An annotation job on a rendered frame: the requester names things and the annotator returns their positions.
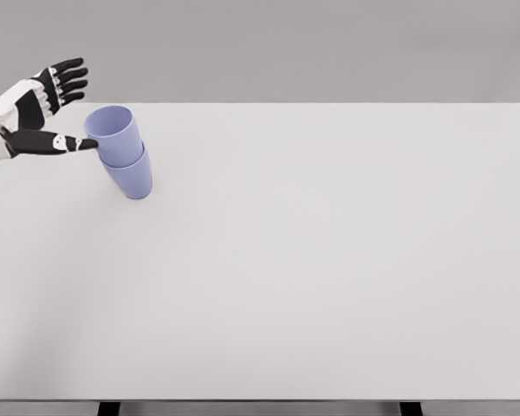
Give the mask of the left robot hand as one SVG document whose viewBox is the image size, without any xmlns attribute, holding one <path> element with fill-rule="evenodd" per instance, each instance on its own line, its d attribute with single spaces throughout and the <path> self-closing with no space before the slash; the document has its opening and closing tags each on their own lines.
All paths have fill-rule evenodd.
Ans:
<svg viewBox="0 0 520 416">
<path fill-rule="evenodd" d="M 99 146 L 97 140 L 45 131 L 46 121 L 85 97 L 88 69 L 76 57 L 23 78 L 0 95 L 0 162 L 22 154 L 57 156 Z"/>
</svg>

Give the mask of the lavender plastic cup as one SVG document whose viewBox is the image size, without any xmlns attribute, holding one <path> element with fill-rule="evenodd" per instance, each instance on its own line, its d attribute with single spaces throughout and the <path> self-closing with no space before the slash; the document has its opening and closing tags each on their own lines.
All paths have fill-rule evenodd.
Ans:
<svg viewBox="0 0 520 416">
<path fill-rule="evenodd" d="M 122 105 L 95 109 L 84 120 L 83 129 L 90 139 L 98 142 L 97 152 L 108 166 L 130 166 L 144 152 L 136 118 Z"/>
<path fill-rule="evenodd" d="M 131 165 L 112 167 L 102 159 L 107 174 L 120 191 L 130 199 L 146 198 L 153 189 L 153 173 L 148 151 L 143 146 L 140 157 Z"/>
</svg>

